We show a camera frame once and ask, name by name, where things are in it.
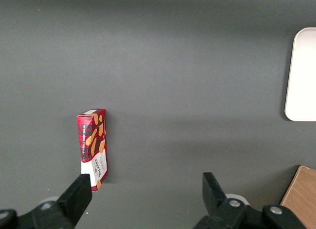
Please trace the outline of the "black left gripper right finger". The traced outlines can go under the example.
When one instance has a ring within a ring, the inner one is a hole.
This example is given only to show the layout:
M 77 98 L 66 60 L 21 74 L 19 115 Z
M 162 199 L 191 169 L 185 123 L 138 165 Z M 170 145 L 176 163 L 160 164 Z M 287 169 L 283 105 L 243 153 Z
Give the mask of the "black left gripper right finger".
M 288 208 L 265 205 L 255 210 L 242 200 L 227 197 L 213 173 L 203 173 L 202 197 L 208 215 L 196 229 L 304 229 L 304 224 Z

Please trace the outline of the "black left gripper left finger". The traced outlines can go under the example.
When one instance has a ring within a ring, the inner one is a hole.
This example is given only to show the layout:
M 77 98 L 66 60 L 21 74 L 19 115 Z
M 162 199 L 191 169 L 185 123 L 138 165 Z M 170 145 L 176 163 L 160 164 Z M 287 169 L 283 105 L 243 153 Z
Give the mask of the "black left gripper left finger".
M 13 209 L 0 211 L 2 229 L 74 229 L 92 199 L 90 175 L 80 174 L 56 200 L 48 200 L 18 216 Z

